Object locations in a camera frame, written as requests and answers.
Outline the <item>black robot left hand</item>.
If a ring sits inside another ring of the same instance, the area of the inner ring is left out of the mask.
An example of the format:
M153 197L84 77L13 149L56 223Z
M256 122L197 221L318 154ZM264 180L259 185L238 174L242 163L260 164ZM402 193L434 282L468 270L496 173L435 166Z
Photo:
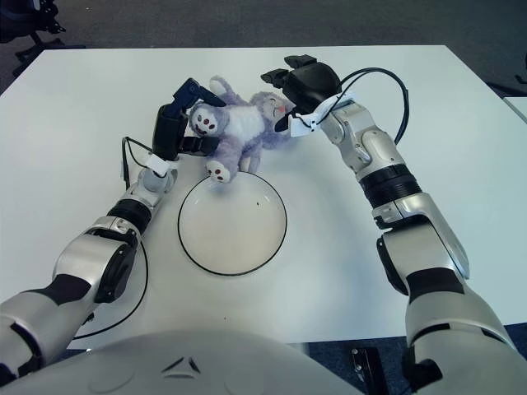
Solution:
M187 79L173 94L173 101L159 108L152 138L152 152L162 160L175 161L179 154L209 156L219 145L218 137L186 137L187 110L199 100L214 107L226 103L193 78Z

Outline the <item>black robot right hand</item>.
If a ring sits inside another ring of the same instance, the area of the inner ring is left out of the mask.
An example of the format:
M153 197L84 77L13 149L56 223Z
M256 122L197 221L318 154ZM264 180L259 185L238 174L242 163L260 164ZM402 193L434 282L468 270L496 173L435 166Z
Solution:
M323 101L342 91L336 72L316 58L308 54L291 55L284 61L291 70L279 68L260 76L264 82L281 89L293 105L275 124L276 132L287 130L289 115L311 114Z

